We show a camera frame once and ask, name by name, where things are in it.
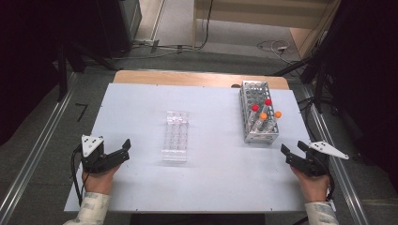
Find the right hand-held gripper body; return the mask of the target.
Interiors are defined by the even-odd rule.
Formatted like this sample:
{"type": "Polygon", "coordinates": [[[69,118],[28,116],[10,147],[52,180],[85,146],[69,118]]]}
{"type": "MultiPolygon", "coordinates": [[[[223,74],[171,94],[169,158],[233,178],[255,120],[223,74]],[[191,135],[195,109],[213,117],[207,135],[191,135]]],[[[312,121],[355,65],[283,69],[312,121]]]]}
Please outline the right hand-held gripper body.
{"type": "Polygon", "coordinates": [[[329,157],[349,159],[349,155],[341,152],[327,142],[306,143],[310,150],[305,158],[298,157],[295,167],[306,175],[321,176],[328,173],[329,157]]]}

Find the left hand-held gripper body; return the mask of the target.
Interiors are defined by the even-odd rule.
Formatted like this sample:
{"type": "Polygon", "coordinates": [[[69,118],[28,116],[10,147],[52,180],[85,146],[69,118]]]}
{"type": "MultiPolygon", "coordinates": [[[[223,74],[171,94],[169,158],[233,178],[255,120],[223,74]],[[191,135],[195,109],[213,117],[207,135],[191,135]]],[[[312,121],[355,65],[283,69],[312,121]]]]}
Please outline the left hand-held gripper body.
{"type": "Polygon", "coordinates": [[[101,136],[82,136],[81,162],[86,173],[105,173],[108,171],[103,143],[104,140],[101,136]]]}

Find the clear plastic tube rack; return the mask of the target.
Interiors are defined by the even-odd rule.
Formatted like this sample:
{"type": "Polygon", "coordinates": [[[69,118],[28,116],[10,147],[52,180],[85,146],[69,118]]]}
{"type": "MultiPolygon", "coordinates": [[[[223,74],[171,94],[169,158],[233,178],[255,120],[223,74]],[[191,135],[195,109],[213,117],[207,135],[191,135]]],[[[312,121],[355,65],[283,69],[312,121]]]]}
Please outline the clear plastic tube rack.
{"type": "Polygon", "coordinates": [[[166,113],[166,130],[161,156],[163,161],[187,161],[189,114],[170,111],[166,113]]]}

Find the red-capped test tube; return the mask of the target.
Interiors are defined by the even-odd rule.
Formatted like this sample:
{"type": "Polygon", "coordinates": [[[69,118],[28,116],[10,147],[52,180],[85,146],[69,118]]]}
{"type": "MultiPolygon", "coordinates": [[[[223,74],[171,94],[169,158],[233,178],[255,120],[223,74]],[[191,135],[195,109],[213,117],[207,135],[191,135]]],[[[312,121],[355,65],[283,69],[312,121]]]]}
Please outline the red-capped test tube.
{"type": "Polygon", "coordinates": [[[259,106],[257,104],[253,104],[251,107],[251,110],[250,110],[249,117],[248,117],[248,122],[247,122],[248,129],[252,128],[253,119],[258,110],[259,110],[259,106]]]}
{"type": "Polygon", "coordinates": [[[267,116],[267,119],[270,118],[271,106],[272,106],[271,99],[270,98],[266,98],[264,100],[264,105],[263,105],[263,108],[262,108],[262,112],[267,116]]]}

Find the metal test tube rack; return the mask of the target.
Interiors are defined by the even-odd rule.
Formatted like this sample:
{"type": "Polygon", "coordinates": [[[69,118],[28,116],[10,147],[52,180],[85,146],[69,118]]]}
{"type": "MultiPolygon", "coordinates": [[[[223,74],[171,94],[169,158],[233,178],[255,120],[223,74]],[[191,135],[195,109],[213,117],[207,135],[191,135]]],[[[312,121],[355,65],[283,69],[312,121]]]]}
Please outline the metal test tube rack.
{"type": "Polygon", "coordinates": [[[264,100],[266,98],[271,99],[270,90],[268,88],[267,82],[258,82],[258,81],[243,81],[239,90],[239,99],[240,99],[240,108],[242,112],[242,120],[244,126],[244,140],[246,143],[267,143],[272,144],[279,136],[279,128],[278,125],[269,132],[268,131],[268,122],[272,119],[275,112],[273,107],[273,101],[271,106],[270,118],[266,119],[259,128],[257,132],[253,130],[253,125],[259,118],[259,114],[262,113],[262,108],[264,105],[264,100]],[[257,104],[259,106],[259,110],[257,111],[253,123],[252,128],[248,129],[247,122],[250,114],[250,110],[253,104],[257,104]]]}

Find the person's right hand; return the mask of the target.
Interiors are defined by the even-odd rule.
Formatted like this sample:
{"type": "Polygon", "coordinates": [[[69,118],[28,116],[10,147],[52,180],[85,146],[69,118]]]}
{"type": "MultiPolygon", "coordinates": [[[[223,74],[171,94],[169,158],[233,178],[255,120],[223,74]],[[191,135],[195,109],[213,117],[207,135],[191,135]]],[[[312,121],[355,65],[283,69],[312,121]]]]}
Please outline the person's right hand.
{"type": "Polygon", "coordinates": [[[309,177],[295,167],[290,167],[293,174],[298,178],[299,184],[307,203],[325,202],[329,187],[327,175],[309,177]]]}

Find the person's left hand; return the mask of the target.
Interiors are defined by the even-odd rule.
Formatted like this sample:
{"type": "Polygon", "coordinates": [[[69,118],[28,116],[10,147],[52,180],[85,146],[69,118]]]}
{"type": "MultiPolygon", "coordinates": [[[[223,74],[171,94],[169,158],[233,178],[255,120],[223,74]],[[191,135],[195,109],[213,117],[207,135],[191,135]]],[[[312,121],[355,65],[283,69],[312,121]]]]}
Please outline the person's left hand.
{"type": "Polygon", "coordinates": [[[95,192],[104,195],[110,195],[112,192],[114,175],[120,166],[113,167],[108,172],[103,173],[82,173],[84,189],[86,192],[95,192]]]}

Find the black metal stand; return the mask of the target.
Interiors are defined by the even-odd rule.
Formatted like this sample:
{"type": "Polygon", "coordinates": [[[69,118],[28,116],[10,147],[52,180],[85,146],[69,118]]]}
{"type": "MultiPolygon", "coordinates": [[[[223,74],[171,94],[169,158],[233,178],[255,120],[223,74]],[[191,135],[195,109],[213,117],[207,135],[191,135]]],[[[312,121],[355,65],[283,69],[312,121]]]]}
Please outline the black metal stand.
{"type": "Polygon", "coordinates": [[[304,59],[293,63],[291,66],[288,66],[282,70],[279,70],[273,73],[273,76],[282,77],[283,75],[304,67],[303,73],[299,76],[300,81],[303,84],[310,83],[313,79],[316,79],[315,82],[315,91],[314,91],[314,98],[311,100],[313,105],[315,106],[318,113],[322,112],[322,90],[323,85],[326,80],[326,62],[325,59],[325,52],[322,48],[318,48],[315,50],[314,53],[311,53],[309,56],[305,57],[304,59]]]}
{"type": "Polygon", "coordinates": [[[85,63],[82,55],[86,55],[100,65],[112,71],[118,71],[118,68],[111,63],[106,62],[102,57],[95,54],[84,45],[77,41],[62,41],[58,44],[58,74],[59,74],[59,95],[58,102],[64,99],[68,92],[67,63],[69,63],[74,71],[84,72],[85,63]]]}

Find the white table board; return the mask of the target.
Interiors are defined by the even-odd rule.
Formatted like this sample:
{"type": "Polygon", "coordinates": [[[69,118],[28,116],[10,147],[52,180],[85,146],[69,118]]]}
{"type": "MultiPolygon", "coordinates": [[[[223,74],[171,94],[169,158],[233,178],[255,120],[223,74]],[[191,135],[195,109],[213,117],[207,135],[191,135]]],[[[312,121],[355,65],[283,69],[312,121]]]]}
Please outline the white table board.
{"type": "Polygon", "coordinates": [[[115,174],[110,209],[138,213],[297,212],[304,199],[281,147],[298,154],[310,140],[295,96],[271,90],[280,134],[246,143],[238,89],[109,84],[91,131],[107,152],[131,141],[130,160],[115,174]],[[187,159],[161,157],[166,114],[189,115],[187,159]]]}

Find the wooden table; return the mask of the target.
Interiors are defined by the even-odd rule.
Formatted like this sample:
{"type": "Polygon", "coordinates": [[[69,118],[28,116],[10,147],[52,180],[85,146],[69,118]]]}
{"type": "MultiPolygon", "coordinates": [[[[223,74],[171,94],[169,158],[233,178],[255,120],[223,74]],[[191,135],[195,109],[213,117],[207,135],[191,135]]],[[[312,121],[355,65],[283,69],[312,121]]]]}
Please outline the wooden table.
{"type": "Polygon", "coordinates": [[[283,77],[169,70],[119,70],[114,83],[232,87],[243,81],[267,82],[270,89],[289,90],[283,77]]]}

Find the black curtain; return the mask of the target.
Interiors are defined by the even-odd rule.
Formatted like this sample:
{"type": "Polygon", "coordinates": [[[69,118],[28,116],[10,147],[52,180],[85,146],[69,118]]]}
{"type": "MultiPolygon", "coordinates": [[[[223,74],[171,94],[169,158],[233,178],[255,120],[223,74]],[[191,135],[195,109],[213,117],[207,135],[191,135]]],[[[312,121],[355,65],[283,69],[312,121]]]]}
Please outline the black curtain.
{"type": "Polygon", "coordinates": [[[357,149],[398,191],[398,0],[342,0],[330,34],[331,93],[357,149]]]}
{"type": "Polygon", "coordinates": [[[0,145],[58,85],[58,44],[89,0],[0,0],[0,145]]]}

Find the black cabinet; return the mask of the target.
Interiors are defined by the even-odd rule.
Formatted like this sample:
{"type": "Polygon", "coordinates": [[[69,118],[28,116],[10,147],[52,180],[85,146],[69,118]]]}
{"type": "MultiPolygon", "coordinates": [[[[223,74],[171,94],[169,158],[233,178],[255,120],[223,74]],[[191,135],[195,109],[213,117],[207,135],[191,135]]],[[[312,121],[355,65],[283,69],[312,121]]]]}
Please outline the black cabinet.
{"type": "Polygon", "coordinates": [[[104,57],[120,57],[130,51],[142,20],[139,0],[96,0],[99,10],[99,45],[104,57]]]}

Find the light wooden furniture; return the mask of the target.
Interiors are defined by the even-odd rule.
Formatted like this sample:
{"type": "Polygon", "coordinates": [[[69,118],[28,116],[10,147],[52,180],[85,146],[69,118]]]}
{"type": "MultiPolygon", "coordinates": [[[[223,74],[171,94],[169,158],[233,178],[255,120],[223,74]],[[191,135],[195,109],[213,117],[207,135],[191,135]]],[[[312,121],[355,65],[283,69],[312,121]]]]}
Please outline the light wooden furniture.
{"type": "Polygon", "coordinates": [[[342,0],[193,0],[192,42],[196,20],[253,23],[288,27],[301,58],[314,50],[315,43],[328,31],[342,0]]]}

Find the aluminium floor rail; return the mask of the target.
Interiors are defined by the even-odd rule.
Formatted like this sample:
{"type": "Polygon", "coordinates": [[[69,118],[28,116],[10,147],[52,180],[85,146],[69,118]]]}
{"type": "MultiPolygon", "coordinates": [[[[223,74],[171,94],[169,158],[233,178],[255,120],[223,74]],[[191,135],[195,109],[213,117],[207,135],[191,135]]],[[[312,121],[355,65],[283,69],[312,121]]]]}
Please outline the aluminium floor rail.
{"type": "Polygon", "coordinates": [[[69,90],[60,101],[57,101],[51,108],[51,114],[45,120],[43,128],[40,130],[35,143],[25,151],[26,159],[14,179],[8,186],[5,195],[0,198],[0,225],[7,225],[12,213],[14,212],[20,198],[22,197],[38,163],[45,152],[48,142],[52,138],[54,131],[67,108],[70,98],[76,89],[76,83],[82,74],[72,72],[67,79],[69,90]]]}
{"type": "MultiPolygon", "coordinates": [[[[309,108],[310,110],[307,111],[306,114],[311,115],[311,118],[314,120],[314,125],[316,126],[316,129],[311,129],[308,127],[313,140],[326,141],[327,143],[334,145],[334,141],[330,136],[329,128],[325,121],[324,115],[319,113],[313,104],[311,104],[309,108]]],[[[332,172],[335,175],[335,181],[342,192],[342,197],[344,199],[345,205],[348,208],[353,223],[355,225],[370,225],[360,202],[360,198],[351,178],[349,177],[347,168],[345,167],[343,161],[337,157],[331,157],[330,165],[332,172]]]]}

